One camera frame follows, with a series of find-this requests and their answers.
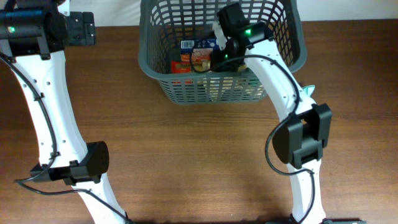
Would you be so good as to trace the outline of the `orange spaghetti packet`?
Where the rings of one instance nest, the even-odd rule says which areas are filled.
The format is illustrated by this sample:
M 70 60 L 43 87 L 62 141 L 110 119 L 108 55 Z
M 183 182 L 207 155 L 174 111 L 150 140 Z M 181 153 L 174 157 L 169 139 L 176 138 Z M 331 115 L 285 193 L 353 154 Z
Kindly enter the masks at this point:
M 171 61 L 171 72 L 173 74 L 191 73 L 192 68 L 189 62 Z M 191 78 L 172 80 L 172 85 L 181 85 L 182 83 L 190 85 L 193 84 L 193 80 Z

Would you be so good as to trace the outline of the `blue Kleenex tissue pack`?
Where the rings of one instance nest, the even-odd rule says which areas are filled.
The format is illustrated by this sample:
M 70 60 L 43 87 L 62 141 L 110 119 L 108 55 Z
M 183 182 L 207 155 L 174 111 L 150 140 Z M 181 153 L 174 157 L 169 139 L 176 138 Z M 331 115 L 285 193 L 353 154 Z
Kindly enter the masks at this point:
M 212 51 L 219 49 L 216 39 L 181 40 L 180 58 L 183 62 L 189 62 L 191 55 L 193 62 L 206 61 L 210 60 Z

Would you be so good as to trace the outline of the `beige powder pouch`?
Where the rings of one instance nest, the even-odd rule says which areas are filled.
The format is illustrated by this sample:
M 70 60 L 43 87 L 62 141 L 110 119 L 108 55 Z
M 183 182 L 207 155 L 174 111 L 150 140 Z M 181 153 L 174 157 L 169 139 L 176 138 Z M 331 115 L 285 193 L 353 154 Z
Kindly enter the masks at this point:
M 246 65 L 234 76 L 204 77 L 197 83 L 200 102 L 258 101 L 266 96 L 263 85 Z

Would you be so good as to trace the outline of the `light teal wipes packet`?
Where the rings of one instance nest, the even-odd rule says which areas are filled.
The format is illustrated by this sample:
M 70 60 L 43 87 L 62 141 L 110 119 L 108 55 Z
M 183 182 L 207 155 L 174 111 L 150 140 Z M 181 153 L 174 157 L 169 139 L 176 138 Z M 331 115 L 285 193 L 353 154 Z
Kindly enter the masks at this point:
M 311 97 L 313 92 L 315 91 L 315 85 L 308 85 L 308 86 L 303 86 L 302 90 L 304 91 L 304 93 Z

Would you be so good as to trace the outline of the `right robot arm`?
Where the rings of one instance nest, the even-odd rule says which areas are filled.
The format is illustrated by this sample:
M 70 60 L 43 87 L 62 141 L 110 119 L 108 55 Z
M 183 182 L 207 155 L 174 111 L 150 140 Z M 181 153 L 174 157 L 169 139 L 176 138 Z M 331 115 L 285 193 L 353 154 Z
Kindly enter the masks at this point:
M 320 167 L 328 144 L 331 109 L 318 105 L 298 84 L 280 55 L 272 31 L 264 22 L 250 23 L 241 5 L 220 9 L 213 23 L 220 51 L 211 55 L 211 71 L 235 71 L 245 64 L 275 107 L 280 123 L 271 131 L 265 153 L 273 147 L 287 171 L 271 169 L 290 178 L 292 222 L 323 223 L 326 214 L 320 193 Z

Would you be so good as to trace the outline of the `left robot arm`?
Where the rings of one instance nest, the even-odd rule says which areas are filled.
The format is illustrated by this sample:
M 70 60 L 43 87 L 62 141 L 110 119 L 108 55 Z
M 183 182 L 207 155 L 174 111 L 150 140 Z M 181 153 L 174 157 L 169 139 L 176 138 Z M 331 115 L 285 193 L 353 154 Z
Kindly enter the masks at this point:
M 68 1 L 6 1 L 1 8 L 1 60 L 16 76 L 39 144 L 39 161 L 17 184 L 61 180 L 84 201 L 95 223 L 129 223 L 108 180 L 105 142 L 85 142 L 68 94 L 67 46 L 96 42 L 92 12 Z

